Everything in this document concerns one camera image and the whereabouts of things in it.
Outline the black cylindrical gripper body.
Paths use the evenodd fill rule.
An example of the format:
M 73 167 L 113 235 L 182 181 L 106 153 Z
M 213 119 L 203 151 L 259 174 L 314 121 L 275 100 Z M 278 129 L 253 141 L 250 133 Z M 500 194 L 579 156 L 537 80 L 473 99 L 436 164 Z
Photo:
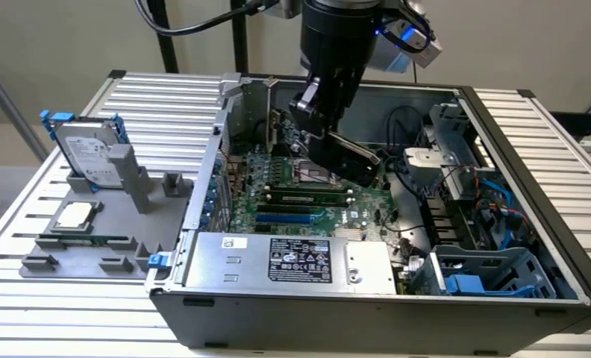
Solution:
M 305 1 L 302 63 L 316 77 L 361 72 L 374 53 L 377 1 Z

